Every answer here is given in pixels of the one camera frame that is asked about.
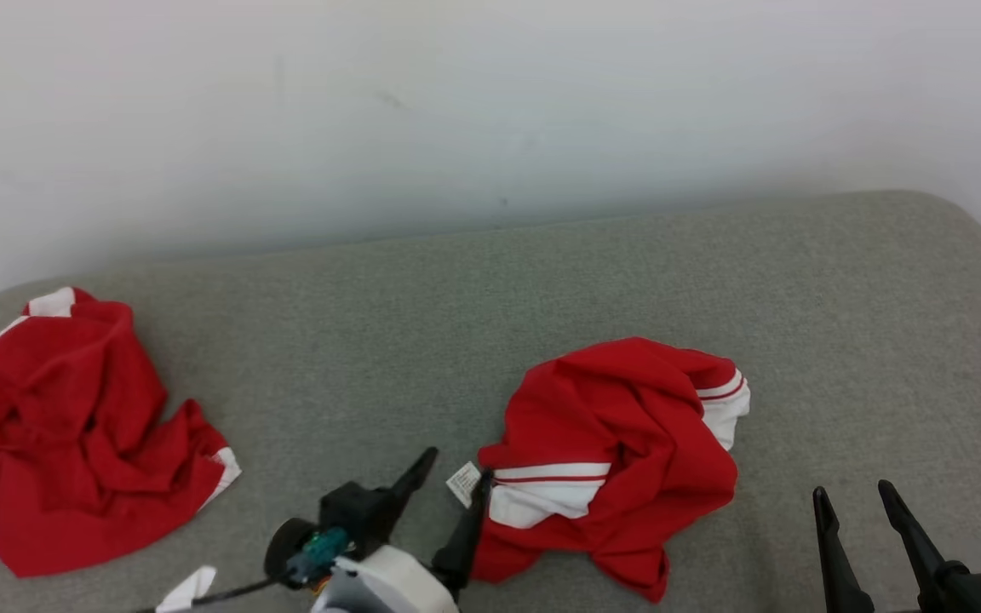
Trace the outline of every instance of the white wall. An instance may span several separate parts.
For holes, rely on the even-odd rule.
[[[871,187],[981,221],[981,3],[0,0],[0,288]]]

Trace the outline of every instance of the gray fabric surface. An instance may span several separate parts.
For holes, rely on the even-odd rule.
[[[732,504],[668,544],[659,606],[584,555],[545,555],[484,610],[822,610],[810,494],[826,485],[877,610],[915,578],[876,480],[890,478],[946,558],[981,570],[981,228],[910,192],[593,221],[149,266],[0,294],[0,329],[31,296],[77,284],[135,309],[170,404],[201,401],[245,470],[146,550],[17,581],[0,612],[125,612],[199,564],[215,589],[255,581],[270,533],[354,478],[385,484],[426,445],[439,465],[394,542],[429,559],[460,505],[445,478],[502,433],[529,366],[641,335],[736,360],[752,412]],[[281,589],[213,610],[295,612]]]

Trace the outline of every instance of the garment tag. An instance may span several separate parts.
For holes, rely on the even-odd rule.
[[[472,490],[479,483],[479,469],[475,468],[474,463],[468,462],[460,467],[460,470],[452,474],[452,477],[445,482],[449,490],[459,498],[464,506],[472,506]]]

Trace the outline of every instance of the red garment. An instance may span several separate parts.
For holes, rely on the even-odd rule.
[[[187,400],[166,392],[131,309],[63,288],[0,333],[0,559],[19,577],[146,547],[240,469]]]
[[[719,392],[712,397],[720,401],[743,395],[743,415],[747,387],[737,377],[725,358],[644,338],[605,342],[529,371],[506,408],[502,442],[479,451],[496,486],[472,576],[505,581],[544,550],[587,551],[616,581],[661,600],[666,540],[732,500],[737,467],[703,423],[698,391]],[[529,489],[510,492],[508,484]],[[530,509],[505,494],[521,503],[557,496],[564,506],[546,518],[525,516]],[[519,529],[494,519],[513,511],[522,513],[514,520],[536,523]]]

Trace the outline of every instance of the red cloth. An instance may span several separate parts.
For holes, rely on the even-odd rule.
[[[616,581],[661,600],[666,540],[732,500],[737,467],[703,423],[697,389],[734,387],[737,376],[725,358],[644,338],[605,342],[529,371],[506,408],[502,442],[479,451],[480,465],[610,462],[611,469],[583,517],[550,515],[529,529],[488,518],[472,576],[505,581],[544,550],[585,551]],[[533,478],[514,480],[525,481]]]
[[[125,304],[65,288],[0,335],[0,559],[13,573],[146,547],[228,485],[225,439],[194,400],[156,423],[164,400]]]

